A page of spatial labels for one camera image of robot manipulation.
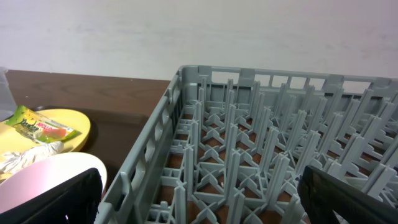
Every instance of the crumpled napkin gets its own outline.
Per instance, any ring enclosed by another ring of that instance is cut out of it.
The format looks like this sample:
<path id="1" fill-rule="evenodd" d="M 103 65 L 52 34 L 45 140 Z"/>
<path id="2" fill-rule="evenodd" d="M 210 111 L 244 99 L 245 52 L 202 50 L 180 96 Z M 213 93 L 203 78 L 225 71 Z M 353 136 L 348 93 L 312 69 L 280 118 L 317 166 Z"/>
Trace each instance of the crumpled napkin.
<path id="1" fill-rule="evenodd" d="M 56 155 L 63 150 L 63 143 L 60 141 L 35 146 L 23 153 L 5 152 L 2 156 L 7 160 L 0 162 L 0 174 L 15 174 L 21 169 L 34 162 Z"/>

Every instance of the translucent container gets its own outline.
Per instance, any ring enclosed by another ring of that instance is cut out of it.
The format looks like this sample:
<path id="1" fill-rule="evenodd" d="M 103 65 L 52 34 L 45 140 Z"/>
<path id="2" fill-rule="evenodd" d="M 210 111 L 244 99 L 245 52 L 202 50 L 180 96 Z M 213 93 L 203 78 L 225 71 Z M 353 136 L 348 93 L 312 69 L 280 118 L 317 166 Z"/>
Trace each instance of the translucent container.
<path id="1" fill-rule="evenodd" d="M 14 114 L 17 105 L 12 97 L 6 78 L 7 69 L 0 67 L 0 121 Z"/>

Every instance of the gray dish rack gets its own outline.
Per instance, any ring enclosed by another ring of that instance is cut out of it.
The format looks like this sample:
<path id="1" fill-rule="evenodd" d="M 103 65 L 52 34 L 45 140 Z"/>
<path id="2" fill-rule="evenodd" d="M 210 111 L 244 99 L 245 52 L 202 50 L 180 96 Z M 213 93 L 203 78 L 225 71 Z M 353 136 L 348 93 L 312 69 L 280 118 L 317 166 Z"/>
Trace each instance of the gray dish rack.
<path id="1" fill-rule="evenodd" d="M 180 67 L 95 223 L 306 223 L 309 164 L 396 207 L 397 90 L 391 78 Z"/>

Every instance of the white wall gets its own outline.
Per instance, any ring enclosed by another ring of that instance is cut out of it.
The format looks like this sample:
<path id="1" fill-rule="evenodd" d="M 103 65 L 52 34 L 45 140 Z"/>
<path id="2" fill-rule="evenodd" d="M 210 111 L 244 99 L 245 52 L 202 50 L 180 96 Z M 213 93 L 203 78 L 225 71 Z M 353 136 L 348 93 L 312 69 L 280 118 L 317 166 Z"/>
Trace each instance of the white wall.
<path id="1" fill-rule="evenodd" d="M 0 65 L 171 79 L 203 64 L 398 78 L 396 0 L 1 0 Z"/>

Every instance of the pink plate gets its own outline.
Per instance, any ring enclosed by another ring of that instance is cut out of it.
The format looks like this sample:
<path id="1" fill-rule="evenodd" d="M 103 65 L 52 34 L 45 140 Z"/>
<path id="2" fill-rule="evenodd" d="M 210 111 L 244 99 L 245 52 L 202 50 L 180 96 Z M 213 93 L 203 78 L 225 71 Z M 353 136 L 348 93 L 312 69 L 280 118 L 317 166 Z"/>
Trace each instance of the pink plate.
<path id="1" fill-rule="evenodd" d="M 0 213 L 27 202 L 92 167 L 97 168 L 101 175 L 104 194 L 106 168 L 95 156 L 84 152 L 68 152 L 35 162 L 0 184 Z"/>

